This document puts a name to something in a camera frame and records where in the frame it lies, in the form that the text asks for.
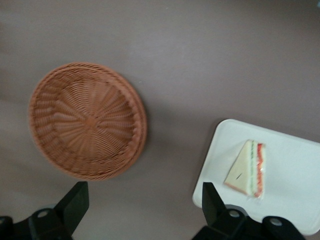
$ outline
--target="table surface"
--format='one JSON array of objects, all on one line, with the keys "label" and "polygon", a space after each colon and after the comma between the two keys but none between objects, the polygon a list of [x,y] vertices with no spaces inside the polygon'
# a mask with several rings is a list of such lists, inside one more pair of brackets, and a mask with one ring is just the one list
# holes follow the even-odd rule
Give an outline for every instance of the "table surface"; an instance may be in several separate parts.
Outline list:
[{"label": "table surface", "polygon": [[191,239],[206,223],[192,194],[219,122],[320,142],[319,23],[317,1],[2,1],[0,214],[23,220],[78,181],[34,146],[27,109],[47,72],[92,62],[136,88],[148,138],[125,173],[89,182],[74,239]]}]

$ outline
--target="sandwich slice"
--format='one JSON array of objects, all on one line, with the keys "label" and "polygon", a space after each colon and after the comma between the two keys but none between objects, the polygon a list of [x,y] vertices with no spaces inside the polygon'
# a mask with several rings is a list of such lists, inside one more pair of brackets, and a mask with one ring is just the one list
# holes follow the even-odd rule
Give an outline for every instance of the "sandwich slice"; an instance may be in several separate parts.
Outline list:
[{"label": "sandwich slice", "polygon": [[224,184],[245,195],[261,198],[264,193],[265,144],[247,140],[234,161]]}]

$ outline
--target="wicker basket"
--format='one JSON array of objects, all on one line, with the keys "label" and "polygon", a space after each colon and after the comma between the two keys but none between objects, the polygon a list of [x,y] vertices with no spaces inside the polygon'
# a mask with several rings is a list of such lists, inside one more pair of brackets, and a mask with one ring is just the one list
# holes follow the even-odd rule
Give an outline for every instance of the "wicker basket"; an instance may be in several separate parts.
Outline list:
[{"label": "wicker basket", "polygon": [[49,72],[29,105],[35,144],[63,172],[103,180],[127,170],[147,136],[134,88],[102,65],[73,62]]}]

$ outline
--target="white plate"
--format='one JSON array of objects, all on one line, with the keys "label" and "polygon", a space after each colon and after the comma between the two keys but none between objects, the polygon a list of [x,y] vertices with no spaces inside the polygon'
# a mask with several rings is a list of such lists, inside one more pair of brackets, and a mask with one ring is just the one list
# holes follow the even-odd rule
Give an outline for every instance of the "white plate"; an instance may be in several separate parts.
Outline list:
[{"label": "white plate", "polygon": [[[265,192],[252,199],[223,184],[246,140],[265,143]],[[215,130],[193,202],[202,207],[203,182],[214,184],[223,202],[244,208],[261,222],[265,216],[291,221],[304,235],[320,229],[320,143],[228,119]]]}]

